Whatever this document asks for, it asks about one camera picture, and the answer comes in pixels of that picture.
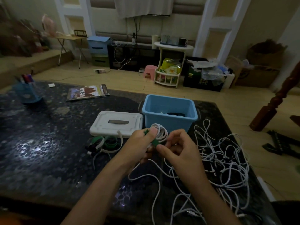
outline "book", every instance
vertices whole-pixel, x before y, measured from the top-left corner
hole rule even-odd
[[[100,86],[73,87],[69,89],[67,100],[82,100],[110,95],[105,84]]]

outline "wooden newel post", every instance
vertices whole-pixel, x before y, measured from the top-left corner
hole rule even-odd
[[[283,98],[287,97],[287,93],[297,85],[300,80],[300,62],[295,66],[291,75],[285,79],[281,89],[275,94],[267,106],[263,106],[255,118],[250,123],[250,128],[254,131],[262,131],[264,127],[271,121],[277,113],[276,108],[283,102]]]

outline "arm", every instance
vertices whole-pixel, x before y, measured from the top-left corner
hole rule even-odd
[[[171,132],[166,146],[158,145],[156,150],[173,165],[201,208],[207,224],[241,225],[208,181],[198,147],[185,130]]]
[[[156,133],[156,129],[150,129],[145,136],[144,130],[135,131],[118,154],[95,178],[61,225],[103,224],[122,178],[131,172],[139,160],[145,162],[151,155],[146,151]]]

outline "black granite table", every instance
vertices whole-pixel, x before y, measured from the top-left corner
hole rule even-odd
[[[106,154],[99,155],[92,167],[92,156],[84,148],[91,137],[89,128],[103,110],[138,112],[138,104],[145,94],[109,90],[110,96],[69,102],[66,96],[71,85],[38,82],[43,102],[25,106],[13,91],[0,95],[0,196],[11,199],[72,208],[97,174],[108,163]],[[209,134],[215,139],[231,133],[216,104],[195,101],[201,119],[211,121]],[[195,124],[202,126],[202,120]],[[193,126],[189,135],[194,140]],[[166,172],[163,160],[153,160]],[[166,177],[151,162],[141,165],[132,178],[153,174],[160,180],[161,192],[154,208],[156,224],[168,224],[175,196],[179,193],[174,180]],[[179,181],[180,187],[187,191]],[[260,215],[264,224],[280,224],[252,169],[249,172],[249,214]],[[130,182],[124,178],[115,196],[110,216],[141,224],[152,224],[151,207],[158,191],[153,177]],[[246,190],[238,192],[245,202]],[[175,211],[185,198],[179,198]],[[255,224],[253,216],[241,219],[244,224]],[[173,224],[203,224],[199,218],[182,213]]]

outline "black mug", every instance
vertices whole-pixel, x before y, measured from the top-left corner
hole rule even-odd
[[[186,46],[187,43],[188,43],[187,39],[179,38],[178,45],[180,45],[180,46]]]

